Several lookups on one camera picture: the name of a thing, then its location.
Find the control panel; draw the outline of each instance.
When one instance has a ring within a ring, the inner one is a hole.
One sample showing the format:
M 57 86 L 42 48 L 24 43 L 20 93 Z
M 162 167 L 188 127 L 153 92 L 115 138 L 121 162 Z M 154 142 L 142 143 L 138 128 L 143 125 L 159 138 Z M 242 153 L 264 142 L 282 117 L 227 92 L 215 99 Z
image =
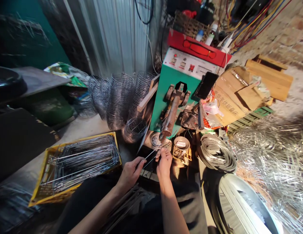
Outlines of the control panel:
M 207 72 L 216 73 L 217 70 L 217 65 L 174 48 L 169 48 L 162 65 L 172 67 L 199 80 L 202 80 L 202 76 Z

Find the switch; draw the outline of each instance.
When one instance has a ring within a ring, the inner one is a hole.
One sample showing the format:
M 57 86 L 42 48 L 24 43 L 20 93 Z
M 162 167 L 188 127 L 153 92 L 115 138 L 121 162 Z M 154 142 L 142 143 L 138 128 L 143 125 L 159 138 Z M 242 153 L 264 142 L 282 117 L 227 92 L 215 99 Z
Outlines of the switch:
M 176 58 L 172 58 L 170 63 L 173 64 L 173 65 L 175 65 L 175 63 L 176 63 Z
M 180 65 L 180 67 L 182 67 L 182 68 L 185 68 L 185 66 L 186 66 L 186 63 L 184 63 L 184 62 L 181 62 L 181 65 Z
M 188 71 L 189 71 L 189 72 L 193 72 L 193 71 L 194 71 L 194 68 L 195 68 L 195 65 L 192 65 L 192 64 L 191 64 L 190 67 L 189 67 L 189 69 L 188 69 Z

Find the black cable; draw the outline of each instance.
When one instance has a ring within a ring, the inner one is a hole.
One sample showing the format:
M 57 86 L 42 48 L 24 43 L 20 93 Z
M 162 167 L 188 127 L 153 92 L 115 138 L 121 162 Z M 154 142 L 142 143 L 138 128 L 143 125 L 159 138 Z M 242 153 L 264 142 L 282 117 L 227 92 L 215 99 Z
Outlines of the black cable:
M 166 18 L 165 18 L 165 23 L 164 23 L 163 31 L 162 31 L 162 37 L 161 37 L 161 45 L 160 45 L 161 64 L 163 63 L 163 58 L 162 58 L 163 36 L 164 36 L 165 28 L 167 27 L 168 15 L 169 15 L 169 14 L 167 13 L 167 16 L 166 16 Z
M 141 15 L 138 12 L 137 0 L 134 0 L 134 1 L 135 1 L 136 11 L 137 11 L 139 19 L 143 22 L 143 24 L 149 24 L 151 22 L 151 20 L 152 20 L 152 17 L 154 16 L 154 0 L 151 0 L 151 12 L 150 12 L 150 18 L 149 18 L 148 22 L 144 22 L 142 20 Z

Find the red machine top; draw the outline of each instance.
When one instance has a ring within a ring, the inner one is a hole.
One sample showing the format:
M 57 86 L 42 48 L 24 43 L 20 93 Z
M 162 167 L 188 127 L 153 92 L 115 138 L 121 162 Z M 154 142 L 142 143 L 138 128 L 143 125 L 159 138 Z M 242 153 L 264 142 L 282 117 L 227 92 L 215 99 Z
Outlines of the red machine top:
M 186 52 L 200 59 L 206 60 L 220 67 L 225 67 L 226 60 L 229 62 L 231 55 L 222 52 L 214 47 L 208 46 L 202 42 L 170 29 L 168 45 Z

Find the plastic bottle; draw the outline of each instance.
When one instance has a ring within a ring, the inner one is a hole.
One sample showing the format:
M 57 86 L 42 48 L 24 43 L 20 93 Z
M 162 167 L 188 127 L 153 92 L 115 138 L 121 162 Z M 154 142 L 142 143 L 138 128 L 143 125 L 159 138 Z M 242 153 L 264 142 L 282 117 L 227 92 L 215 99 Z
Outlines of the plastic bottle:
M 203 30 L 199 30 L 196 36 L 196 41 L 201 41 L 202 37 L 203 37 Z
M 211 27 L 211 32 L 205 42 L 206 45 L 211 45 L 212 41 L 213 41 L 213 38 L 214 38 L 214 35 L 215 35 L 215 32 L 217 30 L 217 24 L 212 24 L 212 27 Z

